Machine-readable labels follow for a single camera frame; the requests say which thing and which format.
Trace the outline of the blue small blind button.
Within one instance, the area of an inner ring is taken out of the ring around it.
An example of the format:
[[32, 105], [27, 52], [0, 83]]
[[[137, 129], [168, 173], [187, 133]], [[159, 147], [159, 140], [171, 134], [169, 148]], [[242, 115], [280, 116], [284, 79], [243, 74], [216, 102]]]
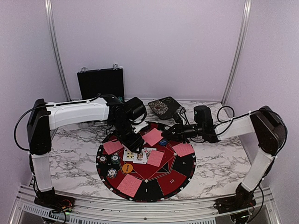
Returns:
[[159, 145], [161, 145], [161, 146], [165, 146], [165, 145], [167, 145], [168, 141], [167, 141], [166, 139], [162, 139], [162, 140], [160, 140], [158, 143], [159, 143]]

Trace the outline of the red cards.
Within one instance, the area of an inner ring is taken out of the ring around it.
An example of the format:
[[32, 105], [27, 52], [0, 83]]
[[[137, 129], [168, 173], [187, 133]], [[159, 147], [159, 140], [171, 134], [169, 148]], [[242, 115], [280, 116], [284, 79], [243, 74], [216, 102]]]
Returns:
[[172, 147], [175, 153], [180, 156], [186, 156], [194, 153], [194, 149], [189, 143], [180, 143]]
[[108, 141], [103, 143], [103, 148], [107, 154], [113, 154], [114, 152], [123, 148], [123, 145], [119, 141]]
[[130, 196], [130, 197], [134, 197], [135, 194], [137, 193], [140, 185], [142, 183], [142, 180], [127, 174], [123, 180], [120, 182], [120, 184], [118, 185], [117, 189]]

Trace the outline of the green 50 chips seat three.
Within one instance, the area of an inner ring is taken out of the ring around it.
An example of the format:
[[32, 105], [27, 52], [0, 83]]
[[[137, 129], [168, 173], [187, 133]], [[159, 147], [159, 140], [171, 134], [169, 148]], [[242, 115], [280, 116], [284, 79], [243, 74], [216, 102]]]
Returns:
[[114, 155], [111, 156], [111, 163], [112, 164], [119, 164], [119, 162], [120, 162], [119, 155], [114, 154]]

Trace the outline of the orange big blind button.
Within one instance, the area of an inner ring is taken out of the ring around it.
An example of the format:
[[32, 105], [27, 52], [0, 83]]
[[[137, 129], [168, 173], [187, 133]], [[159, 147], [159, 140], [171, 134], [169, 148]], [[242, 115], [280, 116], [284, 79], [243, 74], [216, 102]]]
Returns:
[[122, 171], [124, 173], [131, 173], [133, 171], [133, 165], [132, 164], [128, 164], [128, 163], [124, 164], [122, 166]]

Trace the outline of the grey 10 chips seat two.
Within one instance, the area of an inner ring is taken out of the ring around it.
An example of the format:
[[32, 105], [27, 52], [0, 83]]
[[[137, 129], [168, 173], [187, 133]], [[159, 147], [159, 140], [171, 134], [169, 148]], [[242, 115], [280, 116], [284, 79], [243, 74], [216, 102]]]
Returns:
[[107, 178], [114, 179], [117, 176], [117, 170], [114, 168], [110, 168], [107, 171]]

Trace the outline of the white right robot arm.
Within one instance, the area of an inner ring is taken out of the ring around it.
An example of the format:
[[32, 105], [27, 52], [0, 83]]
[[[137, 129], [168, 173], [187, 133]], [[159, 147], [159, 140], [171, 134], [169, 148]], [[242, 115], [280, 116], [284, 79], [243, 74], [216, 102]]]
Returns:
[[218, 124], [214, 123], [209, 107], [200, 105], [193, 110], [194, 124], [174, 124], [163, 131], [162, 136], [174, 141], [185, 141], [200, 136], [206, 142], [217, 143], [233, 137], [255, 135], [255, 158], [231, 202], [234, 208], [241, 209], [268, 175], [278, 153], [285, 146], [288, 135], [286, 124], [281, 116], [268, 106]]

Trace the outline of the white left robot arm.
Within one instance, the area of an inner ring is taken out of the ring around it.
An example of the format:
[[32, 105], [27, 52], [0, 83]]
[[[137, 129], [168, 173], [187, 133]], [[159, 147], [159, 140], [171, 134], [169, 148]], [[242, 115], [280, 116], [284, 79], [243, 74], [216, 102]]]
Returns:
[[116, 138], [131, 152], [139, 153], [144, 140], [133, 127], [140, 116], [147, 112], [143, 102], [134, 97], [121, 102], [112, 94], [98, 94], [92, 99], [46, 103], [44, 99], [35, 101], [27, 123], [30, 168], [38, 186], [37, 199], [50, 208], [59, 204], [50, 175], [49, 153], [51, 151], [51, 130], [62, 126], [89, 122], [106, 121], [116, 131]]

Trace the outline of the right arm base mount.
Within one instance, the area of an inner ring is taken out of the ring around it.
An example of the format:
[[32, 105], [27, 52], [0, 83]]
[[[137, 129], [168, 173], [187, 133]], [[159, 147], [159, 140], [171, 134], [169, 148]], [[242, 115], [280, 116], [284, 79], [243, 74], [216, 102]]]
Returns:
[[236, 196], [218, 198], [214, 202], [214, 208], [217, 209], [219, 214], [242, 210], [255, 205], [256, 201], [253, 198], [250, 198], [247, 201], [239, 201]]

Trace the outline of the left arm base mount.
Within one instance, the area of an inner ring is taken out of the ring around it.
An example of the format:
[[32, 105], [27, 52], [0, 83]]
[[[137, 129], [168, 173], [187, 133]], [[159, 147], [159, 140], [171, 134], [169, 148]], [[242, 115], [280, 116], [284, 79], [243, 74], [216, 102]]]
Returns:
[[55, 195], [53, 199], [42, 201], [36, 197], [34, 203], [43, 207], [51, 208], [54, 212], [71, 212], [74, 206], [75, 199], [73, 197]]

